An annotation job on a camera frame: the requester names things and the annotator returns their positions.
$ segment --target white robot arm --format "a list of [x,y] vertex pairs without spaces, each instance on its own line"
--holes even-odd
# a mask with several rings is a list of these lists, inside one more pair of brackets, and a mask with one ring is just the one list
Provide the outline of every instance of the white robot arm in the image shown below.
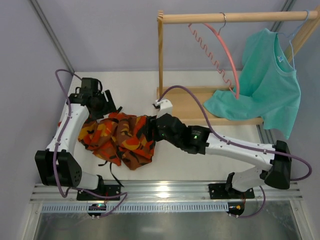
[[[58,128],[55,137],[46,150],[39,150],[35,155],[36,165],[44,185],[56,186],[58,177],[61,186],[74,187],[96,191],[104,195],[104,181],[101,176],[82,171],[79,163],[74,159],[75,144],[79,132],[85,121],[103,118],[104,115],[116,112],[115,104],[110,92],[98,89],[100,81],[94,78],[83,78],[79,92],[69,96],[71,113],[67,112]],[[178,118],[171,115],[172,104],[163,99],[155,102],[159,109],[157,116],[150,117],[148,130],[153,140],[158,142],[166,140],[174,146],[189,154],[208,154],[226,156],[254,165],[255,167],[243,172],[230,173],[225,184],[225,191],[234,198],[248,189],[262,184],[267,184],[277,189],[288,189],[290,186],[291,159],[277,154],[244,149],[229,142],[261,148],[263,150],[276,150],[288,153],[285,142],[277,145],[260,144],[241,141],[223,136],[219,139],[209,128],[202,126],[186,126]],[[69,117],[65,129],[64,123]],[[63,131],[57,148],[57,172],[53,171],[53,155],[57,144],[58,135]]]
[[[254,165],[246,171],[229,174],[226,191],[230,194],[240,195],[250,188],[264,184],[276,189],[290,187],[291,158],[267,152],[289,153],[285,142],[277,141],[276,145],[252,143],[216,133],[225,139],[222,141],[207,127],[186,126],[178,118],[171,116],[173,106],[169,100],[155,101],[154,106],[159,109],[155,123],[158,141],[167,140],[190,154],[225,156]],[[241,148],[229,142],[263,151]]]

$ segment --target teal t-shirt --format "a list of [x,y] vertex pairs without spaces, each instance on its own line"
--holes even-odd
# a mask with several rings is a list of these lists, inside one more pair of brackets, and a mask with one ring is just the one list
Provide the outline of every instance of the teal t-shirt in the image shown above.
[[299,109],[301,91],[278,34],[263,29],[246,40],[240,94],[216,91],[204,103],[212,114],[233,121],[262,117],[264,129],[278,129],[288,139]]

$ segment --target hanger hook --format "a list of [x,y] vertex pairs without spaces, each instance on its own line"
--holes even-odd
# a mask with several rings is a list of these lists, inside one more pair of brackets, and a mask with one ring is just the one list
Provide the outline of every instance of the hanger hook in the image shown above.
[[219,31],[218,31],[218,35],[220,35],[221,29],[223,29],[223,28],[225,27],[226,23],[227,23],[227,17],[226,17],[226,15],[225,15],[225,13],[224,13],[224,12],[220,12],[220,14],[223,14],[223,16],[224,16],[224,24],[223,24],[222,27],[220,27],[220,29],[219,29]]
[[305,9],[306,11],[306,17],[305,17],[305,21],[307,21],[309,19],[309,13],[310,11],[308,9]]

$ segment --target white cable clip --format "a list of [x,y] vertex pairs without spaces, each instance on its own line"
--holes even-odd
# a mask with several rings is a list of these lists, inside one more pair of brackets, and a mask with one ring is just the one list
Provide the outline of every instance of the white cable clip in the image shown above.
[[58,144],[58,146],[60,146],[61,142],[58,141],[58,140],[55,140],[55,144],[54,145],[57,145],[57,144]]
[[72,111],[71,112],[69,112],[68,110],[65,111],[65,115],[67,115],[68,118],[71,118],[71,113]]
[[164,100],[165,100],[165,98],[162,98],[161,101],[159,101],[159,99],[157,99],[154,101],[154,103],[152,105],[154,106],[154,108],[159,109],[160,104],[162,104]]

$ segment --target black mount bracket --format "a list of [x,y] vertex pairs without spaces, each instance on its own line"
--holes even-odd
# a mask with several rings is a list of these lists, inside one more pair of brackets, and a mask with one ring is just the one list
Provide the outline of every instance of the black mount bracket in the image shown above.
[[241,199],[243,197],[245,197],[246,199],[255,198],[255,193],[252,188],[248,189],[246,192],[239,192],[239,194],[230,194],[226,190],[226,183],[212,183],[208,185],[208,188],[211,200]]
[[[100,175],[97,175],[97,176],[99,177],[98,187],[95,190],[90,190],[90,192],[93,192],[93,193],[101,195],[101,196],[106,196],[106,197],[112,197],[112,196],[115,196],[115,195],[118,195],[121,193],[121,186],[120,185],[105,185],[102,176],[100,176]],[[83,192],[78,191],[76,199],[78,201],[101,201],[101,200],[103,200],[102,198],[93,196],[89,193],[86,193],[85,191],[83,191]],[[110,199],[106,199],[106,200],[119,201],[120,197],[110,198]]]

